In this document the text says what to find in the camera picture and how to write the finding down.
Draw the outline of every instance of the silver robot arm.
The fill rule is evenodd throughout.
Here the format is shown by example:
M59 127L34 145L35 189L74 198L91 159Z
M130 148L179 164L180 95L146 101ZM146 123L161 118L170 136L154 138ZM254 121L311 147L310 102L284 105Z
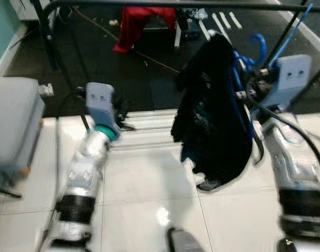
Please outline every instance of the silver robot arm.
M84 137L67 170L67 182L55 205L43 235L39 252L48 252L59 242L85 248L92 236L91 220L99 186L103 180L111 142L120 135L114 122L113 88L100 83L87 84L88 112L95 127Z
M294 115L279 115L299 126ZM303 249L309 244L320 247L318 160L307 142L286 124L271 118L263 132L282 206L279 224L285 239L279 242L278 252L307 251Z

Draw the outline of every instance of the red garment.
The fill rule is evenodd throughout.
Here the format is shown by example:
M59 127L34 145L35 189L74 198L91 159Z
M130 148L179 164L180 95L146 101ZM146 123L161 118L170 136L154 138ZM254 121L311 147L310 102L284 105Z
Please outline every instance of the red garment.
M175 32L175 8L124 7L119 41L113 48L117 52L128 52L140 38L152 15L165 18L168 28Z

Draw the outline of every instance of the black cable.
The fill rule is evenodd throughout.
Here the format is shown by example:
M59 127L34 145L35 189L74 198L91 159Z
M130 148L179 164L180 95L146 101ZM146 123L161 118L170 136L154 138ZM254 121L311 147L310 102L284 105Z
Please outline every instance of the black cable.
M58 110L57 110L57 115L56 115L56 119L58 120L60 115L61 115L61 111L62 111L62 108L64 107L64 105L66 104L66 102L68 101L68 99L70 97L75 97L76 93L75 92L70 92L69 94L67 94L61 101L59 107L58 107Z
M307 2L307 0L302 0L300 5L303 6L305 5ZM274 57L276 51L279 49L282 41L284 40L284 38L287 36L287 33L290 31L293 23L295 22L296 18L298 17L298 15L300 14L300 12L296 12L294 13L291 21L287 24L284 32L282 33L282 35L279 37L278 42L276 42L275 46L273 47L272 51L270 52L270 54L266 57L266 60L264 62L264 64L262 65L261 68L266 68L266 66L268 65L268 63L271 61L271 59Z
M25 7L25 5L24 5L24 3L23 3L23 0L20 0L20 2L21 2L21 4L22 4L24 10L26 10L26 7Z
M39 26L35 27L33 30L31 30L29 33L25 34L21 39L19 39L17 42L15 42L13 45L9 47L9 50L11 50L13 47L18 45L21 41L23 41L27 36L31 35L33 32L39 29Z
M246 87L246 93L247 93L247 97L249 99L249 101L257 108L259 109L261 112L269 115L270 117L273 117L275 119L277 119L278 121L281 121L282 123L288 125L289 127L291 127L293 130L295 130L300 136L303 137L303 139L308 143L308 145L311 147L311 149L313 150L318 162L319 162L319 166L320 166L320 152L317 149L317 147L315 146L315 144L313 143L313 141L308 137L308 135L306 134L306 132L304 132L302 129L300 129L299 127L297 127L296 125L294 125L292 122L279 117L277 114L275 114L274 112L272 112L271 110L261 106L258 102L256 102L252 95L250 94L250 90L252 88L252 83L255 81L255 78L252 78L251 80L249 80L248 85Z
M316 138L317 140L320 141L320 136L315 135L315 134L313 134L313 133L311 133L311 132L309 132L309 131L307 131L307 133L308 133L309 135L311 135L313 138Z
M83 103L83 101L80 101L80 102L82 103L81 104L81 111L80 111L81 119L82 119L82 122L84 124L84 127L88 131L90 129L90 127L89 127L89 124L88 124L87 119L86 119L86 106Z
M264 150L264 145L263 145L261 139L259 138L257 132L255 131L254 127L253 127L253 139L255 140L255 143L257 144L259 154L260 154L259 159L254 163L254 165L257 165L264 158L265 150Z

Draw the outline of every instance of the blue cable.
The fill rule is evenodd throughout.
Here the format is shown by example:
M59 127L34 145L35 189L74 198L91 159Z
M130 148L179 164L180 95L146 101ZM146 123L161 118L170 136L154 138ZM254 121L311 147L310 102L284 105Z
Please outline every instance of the blue cable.
M267 51L267 49L266 49L266 41L265 41L263 35L254 34L254 35L251 36L251 41L252 42L259 41L260 42L260 55L259 55L259 59L257 61L255 61L255 60L253 60L251 58L247 58L245 56L241 56L235 50L233 51L233 55L234 55L234 58L235 58L235 64L238 63L239 59L241 59L243 61L244 65L245 65L248 73L252 72L252 66L257 66L264 60L264 58L266 57L266 51ZM239 91L244 91L243 86L242 86L241 81L240 81L240 77L239 77L237 68L236 68L235 65L232 67L232 72L233 72L234 78L236 80L236 84L237 84L238 90Z
M294 36L298 26L300 25L300 23L306 18L306 16L308 15L308 13L311 11L313 7L313 4L310 4L307 8L307 10L305 11L305 13L303 14L303 16L301 17L300 21L297 23L297 25L294 27L294 29L292 30L291 34L288 36L288 38L286 39L285 43L282 45L282 47L279 49L279 51L276 53L276 55L273 57L273 59L270 61L269 63L269 67L272 67L273 62L279 58L280 54L283 52L283 50L286 48L286 46L288 45L288 43L291 41L292 37Z

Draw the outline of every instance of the black cloth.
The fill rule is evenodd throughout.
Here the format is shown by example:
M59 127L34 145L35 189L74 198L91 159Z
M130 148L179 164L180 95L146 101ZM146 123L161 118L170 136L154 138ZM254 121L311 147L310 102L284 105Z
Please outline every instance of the black cloth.
M233 48L217 33L203 44L177 79L184 90L171 134L182 142L181 161L190 158L194 173L228 183L240 175L252 151L250 120L234 98Z

